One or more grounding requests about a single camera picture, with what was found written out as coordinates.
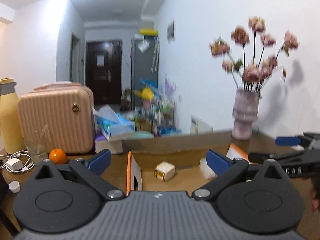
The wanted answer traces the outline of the person's hand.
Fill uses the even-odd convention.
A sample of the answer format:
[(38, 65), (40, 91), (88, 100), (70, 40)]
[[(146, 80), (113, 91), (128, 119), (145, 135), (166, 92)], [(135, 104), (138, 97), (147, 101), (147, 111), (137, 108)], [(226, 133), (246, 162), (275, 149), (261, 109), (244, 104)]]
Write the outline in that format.
[(310, 190), (311, 207), (314, 212), (319, 212), (319, 186), (320, 178), (315, 176), (311, 178), (312, 188)]

